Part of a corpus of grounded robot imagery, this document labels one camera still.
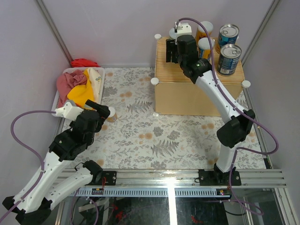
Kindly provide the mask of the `blue mixed bean can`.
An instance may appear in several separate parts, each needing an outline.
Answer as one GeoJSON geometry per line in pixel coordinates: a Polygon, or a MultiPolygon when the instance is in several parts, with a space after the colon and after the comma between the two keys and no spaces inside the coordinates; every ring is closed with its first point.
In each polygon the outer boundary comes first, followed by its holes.
{"type": "Polygon", "coordinates": [[[210,61],[211,59],[211,49],[209,44],[209,39],[207,37],[203,37],[198,41],[198,57],[200,59],[207,59],[210,61]]]}

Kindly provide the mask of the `yellow can white lid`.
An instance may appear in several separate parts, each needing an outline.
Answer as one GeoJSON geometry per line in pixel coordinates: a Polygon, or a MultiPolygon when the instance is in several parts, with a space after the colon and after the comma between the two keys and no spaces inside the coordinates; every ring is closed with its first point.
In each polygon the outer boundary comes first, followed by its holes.
{"type": "Polygon", "coordinates": [[[108,109],[110,111],[110,115],[108,116],[108,118],[106,120],[108,122],[115,122],[118,118],[116,110],[113,107],[108,107],[108,109]]]}

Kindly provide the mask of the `orange can clear lid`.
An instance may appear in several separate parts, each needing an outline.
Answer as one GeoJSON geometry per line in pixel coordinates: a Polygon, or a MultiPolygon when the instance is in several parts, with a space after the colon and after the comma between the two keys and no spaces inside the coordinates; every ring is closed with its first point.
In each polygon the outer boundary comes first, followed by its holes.
{"type": "Polygon", "coordinates": [[[176,40],[177,39],[177,35],[178,35],[178,33],[175,31],[174,28],[171,28],[169,30],[169,37],[170,37],[171,40],[176,40]]]}

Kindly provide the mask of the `dark blue soup can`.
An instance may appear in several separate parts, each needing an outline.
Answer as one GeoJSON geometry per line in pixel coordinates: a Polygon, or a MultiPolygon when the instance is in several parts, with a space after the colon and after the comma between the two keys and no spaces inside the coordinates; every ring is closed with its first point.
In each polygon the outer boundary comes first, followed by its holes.
{"type": "Polygon", "coordinates": [[[220,56],[217,64],[217,72],[224,76],[230,76],[235,73],[240,60],[242,50],[234,44],[226,44],[220,49],[220,56]]]}

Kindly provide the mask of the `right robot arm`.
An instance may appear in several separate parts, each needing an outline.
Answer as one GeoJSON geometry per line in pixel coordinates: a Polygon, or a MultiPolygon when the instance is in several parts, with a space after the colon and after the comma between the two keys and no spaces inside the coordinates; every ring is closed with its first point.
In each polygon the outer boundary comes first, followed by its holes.
{"type": "Polygon", "coordinates": [[[227,185],[235,171],[238,144],[250,133],[255,113],[235,103],[232,95],[218,80],[214,60],[200,59],[192,35],[182,35],[166,41],[166,62],[177,62],[183,74],[203,90],[219,111],[224,125],[217,131],[221,143],[219,159],[212,172],[204,172],[201,185],[227,185]]]}

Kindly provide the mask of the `light blue Progresso soup can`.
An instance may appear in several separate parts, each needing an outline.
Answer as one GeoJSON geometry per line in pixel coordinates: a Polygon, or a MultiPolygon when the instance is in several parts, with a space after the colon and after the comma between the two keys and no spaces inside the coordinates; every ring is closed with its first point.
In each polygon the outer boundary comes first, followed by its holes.
{"type": "Polygon", "coordinates": [[[220,53],[221,48],[226,44],[235,44],[239,35],[239,27],[234,24],[225,24],[219,30],[216,52],[220,53]]]}

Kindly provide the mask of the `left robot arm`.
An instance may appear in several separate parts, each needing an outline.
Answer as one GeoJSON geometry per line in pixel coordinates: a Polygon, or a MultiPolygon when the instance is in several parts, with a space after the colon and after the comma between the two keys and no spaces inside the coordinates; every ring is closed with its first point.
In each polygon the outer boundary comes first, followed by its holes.
{"type": "Polygon", "coordinates": [[[58,185],[53,185],[59,174],[93,144],[95,134],[101,130],[105,120],[116,113],[113,107],[99,105],[91,100],[87,100],[85,105],[87,109],[67,101],[61,108],[50,112],[55,117],[70,120],[71,123],[69,129],[54,138],[45,158],[41,158],[35,150],[15,135],[15,123],[25,114],[13,120],[11,135],[19,144],[33,152],[40,161],[40,168],[27,185],[18,194],[8,196],[2,202],[8,213],[16,214],[15,219],[19,224],[40,225],[62,200],[77,189],[88,184],[97,185],[106,182],[101,166],[93,160],[88,160],[80,169],[76,169],[73,175],[58,185]]]}

